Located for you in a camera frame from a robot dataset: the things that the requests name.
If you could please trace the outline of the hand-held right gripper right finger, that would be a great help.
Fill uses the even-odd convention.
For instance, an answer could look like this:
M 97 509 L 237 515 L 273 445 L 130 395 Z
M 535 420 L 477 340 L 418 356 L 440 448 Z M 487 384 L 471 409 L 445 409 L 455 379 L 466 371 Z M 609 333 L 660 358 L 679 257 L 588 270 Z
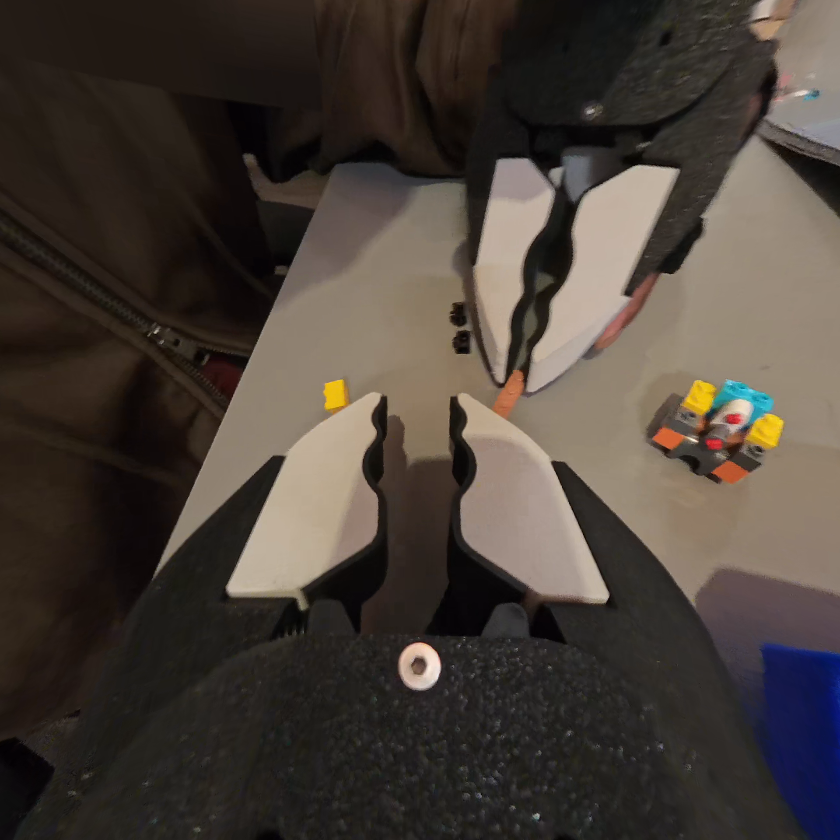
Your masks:
M 471 395 L 465 416 L 468 476 L 458 502 L 460 536 L 480 560 L 548 602 L 606 603 L 609 591 L 551 458 L 530 436 Z

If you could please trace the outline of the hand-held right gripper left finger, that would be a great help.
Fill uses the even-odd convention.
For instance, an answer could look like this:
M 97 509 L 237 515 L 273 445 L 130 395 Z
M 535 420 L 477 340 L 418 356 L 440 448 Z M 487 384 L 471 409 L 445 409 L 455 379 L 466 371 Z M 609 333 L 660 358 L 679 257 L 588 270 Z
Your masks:
M 229 598 L 292 598 L 303 610 L 335 600 L 361 610 L 386 571 L 386 424 L 386 398 L 371 392 L 289 449 L 228 579 Z

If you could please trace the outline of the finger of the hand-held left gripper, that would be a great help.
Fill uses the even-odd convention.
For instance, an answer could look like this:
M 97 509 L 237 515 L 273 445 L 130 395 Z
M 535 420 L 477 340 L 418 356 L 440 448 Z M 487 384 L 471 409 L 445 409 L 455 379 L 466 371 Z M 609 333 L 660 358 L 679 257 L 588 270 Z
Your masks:
M 555 188 L 529 158 L 496 163 L 481 226 L 474 292 L 478 333 L 492 380 L 507 380 L 513 314 L 524 293 L 523 269 L 549 220 Z
M 678 177 L 677 168 L 636 165 L 583 195 L 571 229 L 570 271 L 531 352 L 528 394 L 567 372 L 625 309 L 625 290 Z

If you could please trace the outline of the orange toy brick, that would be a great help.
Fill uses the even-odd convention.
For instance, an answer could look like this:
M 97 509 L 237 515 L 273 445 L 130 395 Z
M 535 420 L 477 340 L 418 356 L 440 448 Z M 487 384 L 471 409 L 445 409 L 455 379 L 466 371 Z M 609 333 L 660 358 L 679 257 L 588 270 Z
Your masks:
M 513 371 L 504 386 L 500 389 L 492 411 L 503 419 L 509 419 L 513 408 L 525 391 L 525 386 L 526 375 L 523 371 Z

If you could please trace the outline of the person's left forearm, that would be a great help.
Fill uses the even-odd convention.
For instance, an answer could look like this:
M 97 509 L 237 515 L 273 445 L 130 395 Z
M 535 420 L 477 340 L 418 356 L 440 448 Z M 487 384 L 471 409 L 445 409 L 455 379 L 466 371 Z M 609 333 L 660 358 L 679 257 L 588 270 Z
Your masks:
M 314 4 L 321 100 L 273 118 L 267 174 L 350 161 L 460 177 L 515 1 Z

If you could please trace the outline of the grey desk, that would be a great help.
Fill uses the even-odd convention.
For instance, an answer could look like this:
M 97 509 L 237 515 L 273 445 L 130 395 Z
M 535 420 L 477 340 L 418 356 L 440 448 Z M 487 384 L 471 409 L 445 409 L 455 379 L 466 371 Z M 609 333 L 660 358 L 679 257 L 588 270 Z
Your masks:
M 599 360 L 513 414 L 560 477 L 611 590 L 538 608 L 540 637 L 435 636 L 427 692 L 396 676 L 395 631 L 445 588 L 456 495 L 449 399 L 495 390 L 448 349 L 461 297 L 464 190 L 373 164 L 336 170 L 171 539 L 254 516 L 316 386 L 387 397 L 390 567 L 363 635 L 237 654 L 180 699 L 210 749 L 179 795 L 232 838 L 798 838 L 749 721 L 763 640 L 838 649 L 838 217 L 751 142 L 706 236 Z M 648 442 L 694 380 L 743 382 L 784 420 L 733 486 Z

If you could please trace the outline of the person's left hand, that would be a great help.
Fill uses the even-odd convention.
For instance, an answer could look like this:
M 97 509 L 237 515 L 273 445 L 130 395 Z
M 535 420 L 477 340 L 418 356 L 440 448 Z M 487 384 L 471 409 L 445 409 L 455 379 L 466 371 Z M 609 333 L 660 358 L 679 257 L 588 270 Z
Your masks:
M 629 297 L 626 306 L 618 312 L 614 320 L 605 327 L 598 340 L 593 343 L 591 347 L 593 351 L 602 351 L 618 340 L 624 330 L 635 320 L 638 313 L 642 310 L 659 278 L 660 273 L 655 272 L 639 284 Z

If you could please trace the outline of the open instruction booklet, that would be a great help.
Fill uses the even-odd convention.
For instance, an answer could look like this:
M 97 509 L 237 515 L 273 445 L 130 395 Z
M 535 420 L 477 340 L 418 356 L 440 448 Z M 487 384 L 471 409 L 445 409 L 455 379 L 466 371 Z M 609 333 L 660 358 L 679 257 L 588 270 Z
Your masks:
M 779 71 L 758 135 L 839 166 L 839 2 L 775 2 L 753 29 L 775 45 Z

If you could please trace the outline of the colourful toy brick model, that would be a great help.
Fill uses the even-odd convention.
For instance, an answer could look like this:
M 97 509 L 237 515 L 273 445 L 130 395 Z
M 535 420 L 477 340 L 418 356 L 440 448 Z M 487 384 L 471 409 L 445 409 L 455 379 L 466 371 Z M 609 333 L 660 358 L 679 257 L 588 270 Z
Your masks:
M 779 446 L 784 420 L 773 409 L 769 394 L 743 382 L 694 380 L 685 394 L 672 394 L 662 403 L 647 440 L 694 475 L 733 486 Z

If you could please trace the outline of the brown zip hoodie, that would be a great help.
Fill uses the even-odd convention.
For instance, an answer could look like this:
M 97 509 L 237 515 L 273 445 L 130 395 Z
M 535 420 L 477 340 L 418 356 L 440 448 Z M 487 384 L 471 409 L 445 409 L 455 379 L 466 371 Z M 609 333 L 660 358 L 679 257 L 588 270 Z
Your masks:
M 228 102 L 315 2 L 2 2 L 2 740 L 87 704 L 277 293 Z

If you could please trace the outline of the blue storage bin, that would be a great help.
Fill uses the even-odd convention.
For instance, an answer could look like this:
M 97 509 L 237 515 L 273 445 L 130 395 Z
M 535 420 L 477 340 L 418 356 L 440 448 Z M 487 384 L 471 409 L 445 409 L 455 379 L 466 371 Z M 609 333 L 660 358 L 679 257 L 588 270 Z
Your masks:
M 762 647 L 765 746 L 773 777 L 810 838 L 839 838 L 839 656 Z

